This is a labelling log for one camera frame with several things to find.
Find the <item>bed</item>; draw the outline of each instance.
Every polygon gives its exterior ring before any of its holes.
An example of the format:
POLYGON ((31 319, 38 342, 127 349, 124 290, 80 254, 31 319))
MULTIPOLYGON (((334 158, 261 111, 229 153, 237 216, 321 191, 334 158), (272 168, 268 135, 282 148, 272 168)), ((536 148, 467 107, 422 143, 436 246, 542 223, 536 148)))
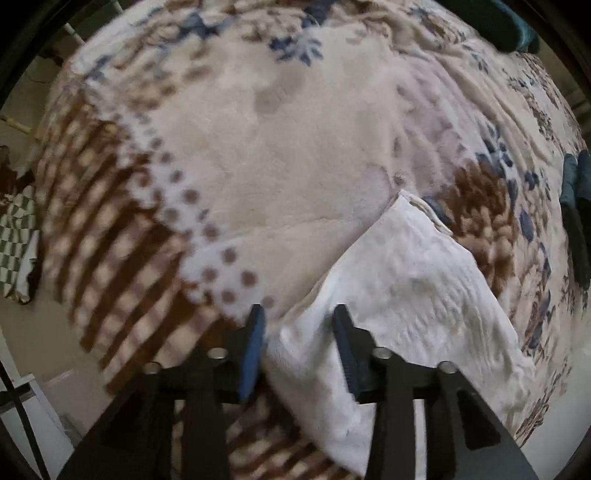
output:
MULTIPOLYGON (((322 27, 306 6, 144 0, 68 60, 32 159, 44 276, 115 393, 218 345, 252 303, 280 318, 405 189, 535 365, 523 445, 586 338, 558 204, 579 126, 536 56, 435 2, 338 2, 322 27)), ((234 415, 237 477, 358 473, 268 387, 234 415)))

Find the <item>black cable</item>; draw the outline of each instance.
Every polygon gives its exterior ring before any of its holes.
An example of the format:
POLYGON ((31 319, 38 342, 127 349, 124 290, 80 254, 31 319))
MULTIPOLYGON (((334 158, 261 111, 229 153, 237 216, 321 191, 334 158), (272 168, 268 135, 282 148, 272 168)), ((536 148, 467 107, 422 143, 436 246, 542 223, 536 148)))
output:
POLYGON ((8 393, 12 398, 12 402, 14 403, 15 408, 17 409, 17 413, 19 418, 21 419, 22 428, 25 430, 25 434, 27 435, 27 440, 29 441, 29 445, 31 446, 31 450, 33 452, 33 457, 35 457, 35 462, 37 463, 37 468, 41 472, 41 478, 43 480, 51 480, 49 477, 49 472, 47 471, 47 467, 45 462, 43 461, 43 455, 41 454, 41 450, 39 449, 39 445, 37 443, 37 439, 35 438, 35 433, 33 432, 33 427, 31 427, 31 422, 29 421, 29 417, 27 416, 27 412, 25 411, 25 407, 22 405, 22 401, 20 396, 14 389, 14 385, 4 368, 4 365, 0 361, 0 380, 4 383, 8 393))

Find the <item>checkered cloth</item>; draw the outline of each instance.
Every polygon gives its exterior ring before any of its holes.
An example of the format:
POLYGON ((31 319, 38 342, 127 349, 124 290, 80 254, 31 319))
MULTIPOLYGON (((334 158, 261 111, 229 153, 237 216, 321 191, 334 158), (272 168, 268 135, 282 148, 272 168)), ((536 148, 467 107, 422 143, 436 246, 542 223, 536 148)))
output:
POLYGON ((14 197, 4 197, 8 206, 0 217, 0 287, 5 297, 15 288, 21 261, 37 224, 33 198, 32 185, 14 197))

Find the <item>white towel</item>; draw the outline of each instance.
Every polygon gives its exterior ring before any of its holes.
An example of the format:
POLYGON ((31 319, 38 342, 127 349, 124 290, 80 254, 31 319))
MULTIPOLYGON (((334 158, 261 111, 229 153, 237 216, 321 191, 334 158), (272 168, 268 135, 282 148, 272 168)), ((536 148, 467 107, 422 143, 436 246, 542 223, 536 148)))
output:
MULTIPOLYGON (((470 252, 421 199, 402 191, 269 333, 272 387, 321 449, 363 475, 374 406, 357 405, 347 392, 329 321, 339 303, 407 361, 457 364, 514 433, 533 363, 470 252)), ((417 447, 419 458, 424 444, 417 447)))

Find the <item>metal screw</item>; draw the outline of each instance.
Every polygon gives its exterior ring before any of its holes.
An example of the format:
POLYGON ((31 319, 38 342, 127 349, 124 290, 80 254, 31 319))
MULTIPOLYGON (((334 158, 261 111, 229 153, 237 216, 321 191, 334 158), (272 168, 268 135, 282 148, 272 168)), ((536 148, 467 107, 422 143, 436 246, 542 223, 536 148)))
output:
POLYGON ((228 351, 225 348, 212 348, 207 352, 207 356, 212 360, 223 360, 228 356, 228 351))
POLYGON ((384 346, 379 346, 374 348, 372 355, 375 358, 379 358, 380 360, 387 360, 388 358, 392 357, 392 350, 384 346))
POLYGON ((144 365, 142 370, 146 375, 154 375, 162 370, 162 365, 158 362, 148 362, 144 365))
POLYGON ((439 368, 439 370, 441 370, 445 374, 454 374, 457 372, 457 366, 453 362, 448 362, 448 361, 441 362, 438 365, 438 368, 439 368))

